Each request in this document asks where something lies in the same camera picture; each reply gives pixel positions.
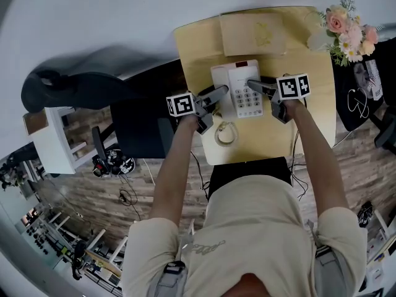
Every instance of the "black and white marker cube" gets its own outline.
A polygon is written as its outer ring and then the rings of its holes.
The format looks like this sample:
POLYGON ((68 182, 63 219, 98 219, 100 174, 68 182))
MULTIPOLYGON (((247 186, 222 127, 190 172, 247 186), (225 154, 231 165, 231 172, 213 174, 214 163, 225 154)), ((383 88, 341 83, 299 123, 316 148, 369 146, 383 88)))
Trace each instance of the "black and white marker cube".
POLYGON ((311 94, 308 74, 279 77, 277 84, 281 100, 302 99, 311 94))
POLYGON ((168 103, 168 110, 171 116, 184 116, 196 112, 192 93, 167 97, 166 102, 168 103))

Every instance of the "telephone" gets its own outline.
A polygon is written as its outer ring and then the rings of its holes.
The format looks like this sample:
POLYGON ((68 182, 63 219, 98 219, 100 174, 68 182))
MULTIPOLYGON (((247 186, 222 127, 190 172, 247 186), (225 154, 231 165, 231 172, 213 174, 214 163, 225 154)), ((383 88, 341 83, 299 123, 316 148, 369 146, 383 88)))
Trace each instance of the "telephone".
POLYGON ((259 63, 234 62, 210 68, 215 88, 227 85, 230 91, 220 100, 220 114, 225 121, 263 115, 262 95, 249 88, 248 80, 260 81, 259 63))

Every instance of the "floor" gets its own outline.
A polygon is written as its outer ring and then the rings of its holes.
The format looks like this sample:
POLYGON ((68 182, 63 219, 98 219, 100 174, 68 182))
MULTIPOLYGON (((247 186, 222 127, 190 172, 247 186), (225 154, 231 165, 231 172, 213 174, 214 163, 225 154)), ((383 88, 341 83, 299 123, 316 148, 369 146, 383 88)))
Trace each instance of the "floor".
MULTIPOLYGON (((384 109, 381 108, 376 114, 381 116, 383 112, 384 109)), ((66 129, 69 137, 73 137, 76 141, 86 140, 88 145, 91 145, 90 128, 98 125, 101 130, 104 130, 111 122, 110 109, 105 108, 100 111, 79 109, 70 115, 69 122, 70 125, 66 129)), ((334 152, 341 167, 346 197, 351 209, 357 213, 361 205, 370 200, 387 221, 388 214, 396 206, 394 170, 396 156, 375 148, 373 142, 378 132, 373 123, 368 120, 342 143, 334 147, 334 152)), ((347 134, 347 130, 337 116, 336 142, 342 140, 347 134)), ((205 160, 198 134, 194 136, 192 151, 200 162, 204 181, 208 181, 213 167, 205 160)), ((155 179, 161 167, 161 160, 146 159, 145 161, 155 179)), ((76 174, 61 175, 42 181, 38 185, 38 193, 43 201, 53 206, 55 212, 62 210, 71 216, 65 224, 70 231, 89 239, 104 228, 106 233, 103 239, 106 245, 115 248, 127 235, 130 225, 139 220, 134 208, 141 219, 146 219, 153 201, 154 185, 149 169, 142 159, 136 162, 137 166, 132 173, 128 174, 127 180, 116 176, 98 178, 92 174, 93 165, 87 162, 77 170, 76 174), (120 189, 127 190, 132 201, 137 201, 134 208, 120 203, 118 199, 120 189), (75 212, 81 214, 83 219, 79 218, 75 212)), ((304 164, 303 155, 297 155, 295 163, 304 164)), ((309 186, 299 203, 304 221, 310 219, 316 222, 314 195, 305 166, 296 166, 295 175, 307 182, 309 186)), ((191 158, 181 231, 188 227, 191 219, 195 219, 196 229, 202 227, 207 201, 200 187, 198 168, 195 160, 191 158)), ((302 188, 295 183, 296 196, 302 191, 302 188)), ((378 227, 378 221, 373 218, 368 226, 369 237, 376 234, 378 227)))

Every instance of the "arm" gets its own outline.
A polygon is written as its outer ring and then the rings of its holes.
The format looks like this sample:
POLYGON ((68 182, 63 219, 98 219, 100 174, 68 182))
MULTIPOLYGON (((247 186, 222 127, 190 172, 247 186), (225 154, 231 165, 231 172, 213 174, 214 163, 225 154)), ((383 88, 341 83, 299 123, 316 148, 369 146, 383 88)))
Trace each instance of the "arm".
POLYGON ((192 136, 197 128, 196 116, 189 115, 181 120, 158 174, 149 218, 166 218, 179 225, 186 192, 192 136))
POLYGON ((298 100, 285 100, 284 104, 301 136, 317 215, 333 207, 349 209, 337 159, 311 114, 298 100))

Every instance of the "person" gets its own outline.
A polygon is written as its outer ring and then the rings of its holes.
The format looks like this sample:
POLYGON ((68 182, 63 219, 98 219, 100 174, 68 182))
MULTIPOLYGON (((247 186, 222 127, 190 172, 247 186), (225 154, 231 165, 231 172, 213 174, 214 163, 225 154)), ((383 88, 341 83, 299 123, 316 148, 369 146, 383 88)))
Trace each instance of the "person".
MULTIPOLYGON (((311 114, 298 100, 285 105, 303 144, 319 217, 317 237, 346 262, 342 275, 352 296, 364 279, 367 232, 349 209, 337 160, 311 114)), ((130 228, 124 296, 147 296, 154 276, 182 249, 178 226, 196 129, 196 117, 181 120, 157 177, 149 219, 130 228)), ((218 165, 203 228, 181 255, 188 269, 183 296, 317 296, 315 253, 284 158, 218 165)))

